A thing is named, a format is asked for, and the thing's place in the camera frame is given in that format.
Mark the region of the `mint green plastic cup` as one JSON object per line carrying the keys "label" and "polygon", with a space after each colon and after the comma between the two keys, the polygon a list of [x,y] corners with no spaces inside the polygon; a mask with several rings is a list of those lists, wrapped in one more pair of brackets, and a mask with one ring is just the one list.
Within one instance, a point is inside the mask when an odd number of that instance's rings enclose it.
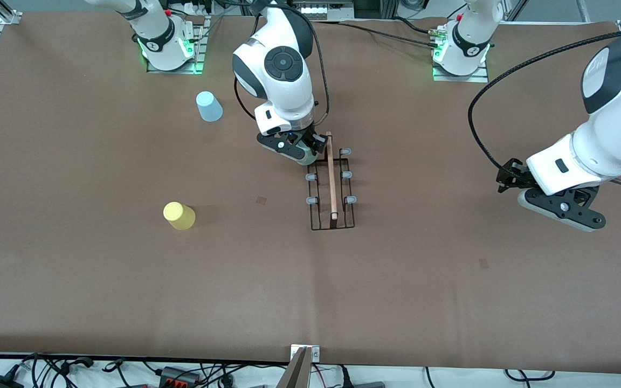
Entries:
{"label": "mint green plastic cup", "polygon": [[301,151],[301,157],[296,160],[299,165],[311,165],[321,156],[320,151],[308,147],[304,143],[298,143],[296,147]]}

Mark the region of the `black wire cup holder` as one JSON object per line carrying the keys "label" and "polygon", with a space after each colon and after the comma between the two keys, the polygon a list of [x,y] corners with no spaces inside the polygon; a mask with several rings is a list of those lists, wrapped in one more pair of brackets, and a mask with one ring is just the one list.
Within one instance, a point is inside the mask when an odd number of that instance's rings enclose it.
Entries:
{"label": "black wire cup holder", "polygon": [[326,133],[323,154],[307,167],[306,204],[311,231],[334,231],[355,227],[354,206],[357,197],[352,190],[353,172],[348,156],[350,148],[334,145],[333,134]]}

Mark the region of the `yellow plastic cup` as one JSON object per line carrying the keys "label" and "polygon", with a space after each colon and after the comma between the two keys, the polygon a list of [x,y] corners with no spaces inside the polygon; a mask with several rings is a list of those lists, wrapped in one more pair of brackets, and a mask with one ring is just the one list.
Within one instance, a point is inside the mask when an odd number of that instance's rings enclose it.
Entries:
{"label": "yellow plastic cup", "polygon": [[169,202],[163,207],[163,217],[174,229],[185,231],[196,221],[196,213],[191,207],[180,202]]}

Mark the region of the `light blue plastic cup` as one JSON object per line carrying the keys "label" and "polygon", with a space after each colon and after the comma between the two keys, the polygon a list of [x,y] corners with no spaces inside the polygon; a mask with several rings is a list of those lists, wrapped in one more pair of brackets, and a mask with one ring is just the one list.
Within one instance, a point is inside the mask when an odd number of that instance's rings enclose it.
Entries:
{"label": "light blue plastic cup", "polygon": [[223,116],[223,108],[216,96],[210,91],[202,91],[196,96],[196,103],[202,120],[218,121]]}

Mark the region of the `white power strip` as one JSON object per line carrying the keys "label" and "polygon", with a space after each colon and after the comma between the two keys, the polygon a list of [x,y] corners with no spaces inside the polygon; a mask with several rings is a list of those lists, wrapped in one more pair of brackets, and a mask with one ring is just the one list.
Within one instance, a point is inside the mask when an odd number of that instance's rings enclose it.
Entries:
{"label": "white power strip", "polygon": [[353,19],[355,8],[353,0],[290,0],[291,5],[310,20],[339,20]]}

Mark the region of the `brown table mat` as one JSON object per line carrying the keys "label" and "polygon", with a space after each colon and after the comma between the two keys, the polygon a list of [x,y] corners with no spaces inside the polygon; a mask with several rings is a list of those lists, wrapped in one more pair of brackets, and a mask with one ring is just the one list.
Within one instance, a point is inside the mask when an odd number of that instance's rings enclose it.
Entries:
{"label": "brown table mat", "polygon": [[621,186],[599,190],[592,233],[523,209],[469,130],[480,84],[434,81],[421,47],[315,28],[318,131],[353,151],[348,230],[311,231],[304,168],[239,108],[252,19],[222,20],[191,76],[146,73],[118,15],[3,29],[0,352],[287,361],[307,343],[324,363],[621,373]]}

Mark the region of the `grey metal beam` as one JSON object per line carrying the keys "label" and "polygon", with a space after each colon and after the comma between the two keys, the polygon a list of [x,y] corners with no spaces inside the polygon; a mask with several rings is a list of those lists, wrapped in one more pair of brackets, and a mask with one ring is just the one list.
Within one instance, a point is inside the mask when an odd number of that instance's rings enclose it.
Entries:
{"label": "grey metal beam", "polygon": [[309,345],[299,345],[292,351],[290,363],[275,388],[308,388],[313,365],[314,350]]}

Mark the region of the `black orange connector box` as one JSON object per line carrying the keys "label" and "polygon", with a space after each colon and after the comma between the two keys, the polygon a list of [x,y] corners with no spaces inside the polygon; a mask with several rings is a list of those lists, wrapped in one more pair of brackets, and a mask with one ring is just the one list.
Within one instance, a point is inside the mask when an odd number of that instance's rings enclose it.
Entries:
{"label": "black orange connector box", "polygon": [[195,372],[165,366],[160,373],[158,388],[196,388],[200,381]]}

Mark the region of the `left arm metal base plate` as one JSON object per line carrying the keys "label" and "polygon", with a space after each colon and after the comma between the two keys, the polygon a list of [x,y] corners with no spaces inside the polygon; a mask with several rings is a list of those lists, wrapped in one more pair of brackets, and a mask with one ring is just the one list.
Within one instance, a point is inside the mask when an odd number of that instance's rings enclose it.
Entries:
{"label": "left arm metal base plate", "polygon": [[456,75],[445,71],[440,64],[433,64],[433,80],[434,81],[447,81],[447,82],[475,82],[475,83],[488,83],[488,69],[486,66],[486,60],[484,59],[480,66],[471,74]]}

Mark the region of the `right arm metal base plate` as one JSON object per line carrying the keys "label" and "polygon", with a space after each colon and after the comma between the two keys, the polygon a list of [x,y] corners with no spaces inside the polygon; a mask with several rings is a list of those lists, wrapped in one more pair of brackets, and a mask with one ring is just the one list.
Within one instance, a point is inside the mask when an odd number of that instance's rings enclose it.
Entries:
{"label": "right arm metal base plate", "polygon": [[162,74],[202,74],[205,63],[205,52],[208,47],[210,31],[210,19],[205,17],[201,23],[183,19],[177,25],[180,31],[175,34],[175,39],[166,46],[166,54],[156,61],[145,53],[143,54],[148,73]]}

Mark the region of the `small metal bracket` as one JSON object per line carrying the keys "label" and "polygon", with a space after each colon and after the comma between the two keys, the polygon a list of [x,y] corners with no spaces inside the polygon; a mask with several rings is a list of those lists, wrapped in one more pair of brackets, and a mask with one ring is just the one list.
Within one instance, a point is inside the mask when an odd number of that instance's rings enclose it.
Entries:
{"label": "small metal bracket", "polygon": [[312,363],[320,363],[320,346],[318,345],[305,345],[305,344],[291,344],[290,346],[290,359],[293,359],[296,352],[302,347],[308,347],[310,349],[309,354],[312,359]]}

